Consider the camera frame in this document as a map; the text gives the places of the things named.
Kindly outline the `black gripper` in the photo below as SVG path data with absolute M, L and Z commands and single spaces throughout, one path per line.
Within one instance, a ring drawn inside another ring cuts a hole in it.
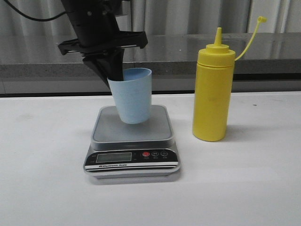
M 145 32 L 119 29 L 116 15 L 121 11 L 122 1 L 63 0 L 62 4 L 77 38 L 59 44 L 61 54 L 102 52 L 85 56 L 84 65 L 93 70 L 108 88 L 108 79 L 122 81 L 123 48 L 144 48 L 148 44 Z

